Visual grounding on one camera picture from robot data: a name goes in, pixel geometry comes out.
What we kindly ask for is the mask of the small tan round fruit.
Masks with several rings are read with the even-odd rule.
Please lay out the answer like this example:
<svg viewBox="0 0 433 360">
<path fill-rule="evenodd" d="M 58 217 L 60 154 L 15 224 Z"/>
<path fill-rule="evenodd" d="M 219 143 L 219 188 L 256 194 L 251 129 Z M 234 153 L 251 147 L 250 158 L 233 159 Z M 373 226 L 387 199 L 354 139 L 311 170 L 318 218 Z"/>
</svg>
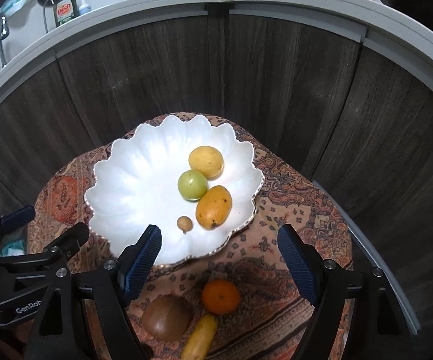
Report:
<svg viewBox="0 0 433 360">
<path fill-rule="evenodd" d="M 189 231 L 191 231 L 193 229 L 193 222 L 189 217 L 181 216 L 178 218 L 177 226 L 184 233 L 188 233 Z"/>
</svg>

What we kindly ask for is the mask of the yellow banana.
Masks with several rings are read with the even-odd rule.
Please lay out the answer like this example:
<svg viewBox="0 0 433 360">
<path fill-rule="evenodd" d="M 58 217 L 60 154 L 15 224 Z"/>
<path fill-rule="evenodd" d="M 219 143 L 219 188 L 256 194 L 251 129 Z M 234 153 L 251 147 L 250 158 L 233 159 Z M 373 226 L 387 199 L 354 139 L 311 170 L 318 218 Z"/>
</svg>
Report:
<svg viewBox="0 0 433 360">
<path fill-rule="evenodd" d="M 218 318 L 213 314 L 204 315 L 196 324 L 184 349 L 181 360 L 204 360 L 212 345 L 218 328 Z"/>
</svg>

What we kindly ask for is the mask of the green round fruit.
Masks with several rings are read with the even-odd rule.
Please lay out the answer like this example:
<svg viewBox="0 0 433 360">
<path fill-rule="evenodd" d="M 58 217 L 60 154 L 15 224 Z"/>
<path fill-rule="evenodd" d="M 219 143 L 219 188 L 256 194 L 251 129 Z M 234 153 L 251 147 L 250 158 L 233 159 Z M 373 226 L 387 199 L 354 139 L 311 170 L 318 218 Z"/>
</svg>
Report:
<svg viewBox="0 0 433 360">
<path fill-rule="evenodd" d="M 178 191 L 188 201 L 198 201 L 208 190 L 206 176 L 197 170 L 183 172 L 178 179 Z"/>
</svg>

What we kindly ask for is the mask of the large yellow mango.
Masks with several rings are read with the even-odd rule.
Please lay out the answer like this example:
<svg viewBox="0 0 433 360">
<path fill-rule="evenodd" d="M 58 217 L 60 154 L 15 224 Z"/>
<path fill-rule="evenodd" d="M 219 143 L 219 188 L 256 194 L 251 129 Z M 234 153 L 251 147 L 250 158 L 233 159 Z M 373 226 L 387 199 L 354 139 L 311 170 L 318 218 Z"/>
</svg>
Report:
<svg viewBox="0 0 433 360">
<path fill-rule="evenodd" d="M 196 219 L 206 230 L 213 230 L 223 224 L 229 216 L 233 199 L 221 185 L 209 189 L 196 206 Z"/>
</svg>

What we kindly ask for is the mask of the yellow-green fruit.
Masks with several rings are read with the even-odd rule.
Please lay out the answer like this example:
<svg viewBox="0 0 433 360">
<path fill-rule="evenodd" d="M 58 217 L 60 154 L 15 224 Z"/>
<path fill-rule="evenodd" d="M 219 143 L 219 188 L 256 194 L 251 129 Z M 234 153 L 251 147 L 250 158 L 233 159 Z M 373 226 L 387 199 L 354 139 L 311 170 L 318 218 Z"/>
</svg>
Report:
<svg viewBox="0 0 433 360">
<path fill-rule="evenodd" d="M 207 145 L 194 149 L 188 162 L 191 169 L 201 172 L 210 180 L 218 178 L 225 166 L 221 152 Z"/>
</svg>

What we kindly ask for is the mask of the chrome kitchen faucet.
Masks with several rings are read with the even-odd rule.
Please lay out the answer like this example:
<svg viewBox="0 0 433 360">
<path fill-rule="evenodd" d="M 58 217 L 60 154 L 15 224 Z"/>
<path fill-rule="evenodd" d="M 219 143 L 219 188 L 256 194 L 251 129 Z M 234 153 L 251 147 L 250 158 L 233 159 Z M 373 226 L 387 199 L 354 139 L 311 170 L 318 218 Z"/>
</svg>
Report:
<svg viewBox="0 0 433 360">
<path fill-rule="evenodd" d="M 0 62 L 4 68 L 7 65 L 7 59 L 4 54 L 3 41 L 9 36 L 9 27 L 7 25 L 7 17 L 0 13 Z"/>
</svg>

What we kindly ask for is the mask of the brown round fruit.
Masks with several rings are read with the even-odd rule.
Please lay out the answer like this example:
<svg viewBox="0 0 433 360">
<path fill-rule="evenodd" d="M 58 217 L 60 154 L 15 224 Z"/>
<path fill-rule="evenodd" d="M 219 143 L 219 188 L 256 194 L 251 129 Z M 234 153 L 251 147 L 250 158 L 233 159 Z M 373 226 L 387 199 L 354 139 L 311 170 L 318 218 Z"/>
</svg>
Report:
<svg viewBox="0 0 433 360">
<path fill-rule="evenodd" d="M 178 341 L 193 320 L 193 308 L 183 297 L 165 295 L 153 300 L 142 314 L 142 326 L 159 341 Z"/>
</svg>

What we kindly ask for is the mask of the orange mandarin near bowl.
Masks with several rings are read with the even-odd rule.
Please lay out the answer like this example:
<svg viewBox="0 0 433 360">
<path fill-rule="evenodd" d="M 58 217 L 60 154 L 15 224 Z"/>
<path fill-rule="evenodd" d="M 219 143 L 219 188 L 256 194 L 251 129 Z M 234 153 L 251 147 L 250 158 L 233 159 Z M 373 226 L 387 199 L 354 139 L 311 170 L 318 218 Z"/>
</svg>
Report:
<svg viewBox="0 0 433 360">
<path fill-rule="evenodd" d="M 212 314 L 230 314 L 237 309 L 240 301 L 240 291 L 227 280 L 210 281 L 202 291 L 202 303 Z"/>
</svg>

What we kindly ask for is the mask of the patterned paisley tablecloth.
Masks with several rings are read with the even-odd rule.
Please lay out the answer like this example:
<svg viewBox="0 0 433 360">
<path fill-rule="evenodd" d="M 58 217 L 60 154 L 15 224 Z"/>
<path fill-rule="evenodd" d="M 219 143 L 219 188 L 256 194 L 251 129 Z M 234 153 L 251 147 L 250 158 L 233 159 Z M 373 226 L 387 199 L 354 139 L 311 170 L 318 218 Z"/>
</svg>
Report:
<svg viewBox="0 0 433 360">
<path fill-rule="evenodd" d="M 258 211 L 249 226 L 216 255 L 177 270 L 153 270 L 139 300 L 127 309 L 139 340 L 153 359 L 180 359 L 181 350 L 205 309 L 201 292 L 208 281 L 233 282 L 241 293 L 238 309 L 220 318 L 207 359 L 290 359 L 311 318 L 313 307 L 300 297 L 277 248 L 277 230 L 291 224 L 323 258 L 352 269 L 348 225 L 325 193 L 230 122 L 240 141 L 255 147 L 255 165 L 264 173 L 256 197 Z M 45 184 L 34 204 L 36 218 L 27 232 L 27 252 L 43 247 L 77 222 L 88 223 L 84 193 L 94 184 L 93 166 L 110 154 L 111 143 L 74 158 Z M 185 298 L 194 313 L 180 341 L 156 340 L 141 324 L 142 312 L 157 297 Z"/>
</svg>

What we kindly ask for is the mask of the white scalloped bowl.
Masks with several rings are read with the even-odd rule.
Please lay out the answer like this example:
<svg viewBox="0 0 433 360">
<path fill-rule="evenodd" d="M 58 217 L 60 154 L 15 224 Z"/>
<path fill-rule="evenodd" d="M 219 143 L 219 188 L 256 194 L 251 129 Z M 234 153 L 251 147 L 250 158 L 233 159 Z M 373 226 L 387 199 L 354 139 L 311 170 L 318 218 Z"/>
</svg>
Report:
<svg viewBox="0 0 433 360">
<path fill-rule="evenodd" d="M 194 219 L 197 204 L 181 196 L 178 178 L 190 167 L 190 152 L 204 145 L 219 150 L 224 160 L 223 172 L 208 185 L 225 187 L 233 205 L 221 226 L 206 230 L 194 223 L 184 232 L 178 219 Z M 114 141 L 108 158 L 94 165 L 94 185 L 84 194 L 92 212 L 89 228 L 106 239 L 111 255 L 118 257 L 148 226 L 156 225 L 162 236 L 157 266 L 216 254 L 257 212 L 255 198 L 264 175 L 254 156 L 254 145 L 240 141 L 231 124 L 214 126 L 204 115 L 188 121 L 169 115 L 157 126 L 140 124 L 130 138 Z"/>
</svg>

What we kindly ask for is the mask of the white soap dispenser bottle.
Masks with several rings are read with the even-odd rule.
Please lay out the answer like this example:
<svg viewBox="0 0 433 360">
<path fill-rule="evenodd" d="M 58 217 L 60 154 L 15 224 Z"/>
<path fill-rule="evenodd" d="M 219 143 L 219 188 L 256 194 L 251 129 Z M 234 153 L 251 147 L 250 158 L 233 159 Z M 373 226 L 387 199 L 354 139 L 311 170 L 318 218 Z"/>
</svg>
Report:
<svg viewBox="0 0 433 360">
<path fill-rule="evenodd" d="M 78 12 L 80 16 L 91 12 L 91 5 L 88 2 L 86 2 L 86 0 L 80 0 L 80 5 L 78 6 Z"/>
</svg>

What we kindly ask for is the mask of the green dish soap bottle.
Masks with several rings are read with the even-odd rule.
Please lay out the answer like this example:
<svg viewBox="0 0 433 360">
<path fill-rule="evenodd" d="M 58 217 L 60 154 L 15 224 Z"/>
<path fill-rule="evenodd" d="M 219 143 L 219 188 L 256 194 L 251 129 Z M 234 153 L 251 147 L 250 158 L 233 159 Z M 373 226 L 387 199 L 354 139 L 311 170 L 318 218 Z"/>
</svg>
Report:
<svg viewBox="0 0 433 360">
<path fill-rule="evenodd" d="M 54 5 L 55 26 L 68 23 L 79 16 L 77 0 L 58 0 Z"/>
</svg>

